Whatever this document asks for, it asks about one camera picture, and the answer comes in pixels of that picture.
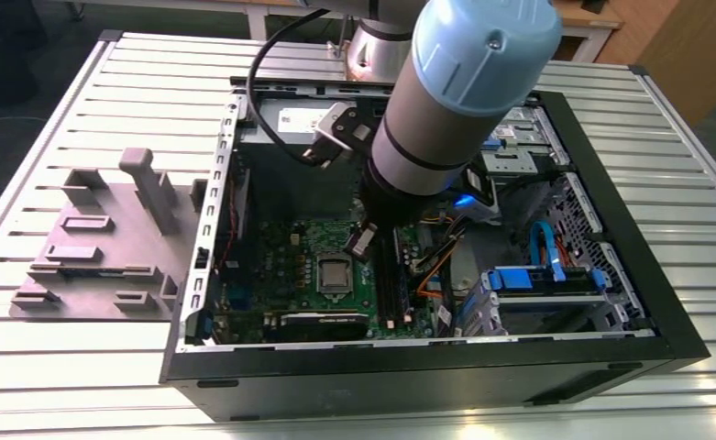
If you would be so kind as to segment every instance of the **floor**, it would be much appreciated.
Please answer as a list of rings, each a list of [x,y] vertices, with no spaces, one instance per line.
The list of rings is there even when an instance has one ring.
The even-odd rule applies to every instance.
[[[70,20],[65,4],[37,0],[35,5],[50,37],[49,45],[27,54],[41,92],[25,104],[0,108],[0,116],[46,118],[51,114],[105,28],[202,37],[249,38],[249,26],[241,14],[89,5],[85,20],[75,23]],[[272,16],[269,32],[274,32],[292,19]],[[339,39],[339,30],[339,24],[333,21],[318,20],[300,30],[296,39],[322,43]],[[42,123],[37,121],[0,122],[0,193],[41,128]],[[716,110],[695,128],[695,132],[716,159]]]

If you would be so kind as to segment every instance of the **metal chassis frame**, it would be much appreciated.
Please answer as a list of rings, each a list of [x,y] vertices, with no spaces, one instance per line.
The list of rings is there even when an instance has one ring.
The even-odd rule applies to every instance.
[[[339,82],[294,83],[304,86],[312,86],[314,83],[322,87]],[[356,87],[347,82],[344,86]],[[536,92],[536,96],[548,112],[568,155],[576,163],[578,175],[603,220],[607,229],[603,240],[614,245],[620,256],[634,256],[623,258],[624,268],[636,291],[642,294],[646,292],[647,296],[642,297],[642,301],[654,317],[660,336],[611,340],[531,340],[523,344],[457,344],[441,345],[436,349],[405,346],[356,350],[221,351],[218,347],[209,346],[202,350],[192,350],[180,344],[184,341],[182,309],[188,313],[192,311],[192,304],[185,304],[178,308],[174,317],[174,323],[180,325],[173,325],[170,329],[162,382],[181,385],[182,392],[188,394],[184,389],[190,388],[192,380],[197,381],[198,388],[234,387],[242,378],[399,372],[407,371],[409,365],[416,365],[416,368],[423,370],[492,368],[500,365],[553,366],[584,362],[595,365],[606,363],[608,369],[630,364],[636,366],[636,369],[630,369],[619,378],[596,384],[565,400],[578,402],[647,373],[650,369],[672,371],[710,356],[567,100],[560,93]],[[210,267],[206,272],[193,274],[194,282],[202,277],[202,283],[209,271]]]

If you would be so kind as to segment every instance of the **black cable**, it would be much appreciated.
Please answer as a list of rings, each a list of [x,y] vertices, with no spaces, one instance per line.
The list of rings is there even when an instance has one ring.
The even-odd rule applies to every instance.
[[[265,59],[265,56],[269,54],[270,49],[273,48],[276,43],[278,43],[280,40],[293,30],[300,28],[302,25],[305,25],[310,21],[314,21],[316,19],[322,17],[328,12],[331,12],[328,9],[317,9],[312,14],[301,17],[293,23],[282,27],[276,34],[273,34],[273,37],[270,37],[270,39],[265,42],[265,45],[260,49],[260,52],[257,53],[254,61],[252,61],[252,67],[249,68],[249,74],[246,75],[246,96],[249,97],[249,110],[252,111],[252,115],[256,118],[257,125],[262,128],[262,131],[265,131],[265,134],[269,135],[269,138],[273,141],[273,143],[285,151],[286,155],[296,162],[304,165],[308,165],[310,167],[317,166],[317,163],[304,158],[301,154],[298,154],[296,150],[285,143],[280,135],[276,133],[276,131],[273,131],[273,128],[270,127],[268,121],[260,114],[260,111],[257,109],[257,102],[256,102],[256,77],[257,77],[257,70],[260,69],[260,64],[262,63],[262,60]]]
[[[513,181],[511,181],[497,192],[497,195],[505,196],[515,191],[520,190],[525,186],[529,186],[533,183],[540,182],[552,182],[555,181],[560,176],[563,175],[563,172],[559,170],[549,170],[545,172],[541,172],[540,174],[533,174],[531,176],[521,176],[516,178]]]
[[[456,293],[453,292],[453,274],[451,272],[451,264],[453,259],[448,261],[440,268],[440,283],[443,284],[443,305],[451,312],[451,324],[447,327],[447,337],[456,335]]]
[[[469,224],[472,224],[469,217],[463,215],[456,219],[445,232],[444,241],[440,244],[440,247],[417,262],[417,268],[425,268],[432,261],[439,261],[444,254],[459,244],[459,240],[467,232],[467,226],[469,226]]]

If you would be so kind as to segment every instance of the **wooden cabinet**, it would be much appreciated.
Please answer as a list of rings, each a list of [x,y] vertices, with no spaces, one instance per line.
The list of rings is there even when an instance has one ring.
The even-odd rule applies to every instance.
[[[564,22],[564,36],[553,55],[557,61],[594,62],[623,21],[611,5],[600,14],[584,10],[582,0],[552,0]]]
[[[638,64],[690,125],[716,106],[716,0],[611,0],[624,20],[598,62]]]

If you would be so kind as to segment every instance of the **blue plastic clip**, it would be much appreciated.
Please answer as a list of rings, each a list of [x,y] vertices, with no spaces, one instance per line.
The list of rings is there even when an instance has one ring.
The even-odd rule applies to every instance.
[[[598,285],[600,292],[604,292],[607,289],[607,278],[606,273],[600,269],[592,270],[594,283]]]
[[[489,284],[493,290],[500,290],[503,288],[503,277],[496,270],[489,271]]]
[[[503,275],[504,287],[508,290],[524,290],[532,288],[532,279],[529,271],[523,268],[499,269]]]
[[[497,137],[493,137],[493,135],[491,135],[491,137],[483,142],[481,149],[485,151],[497,151],[501,147],[504,147],[505,144],[507,142],[504,141],[504,139],[499,139]]]

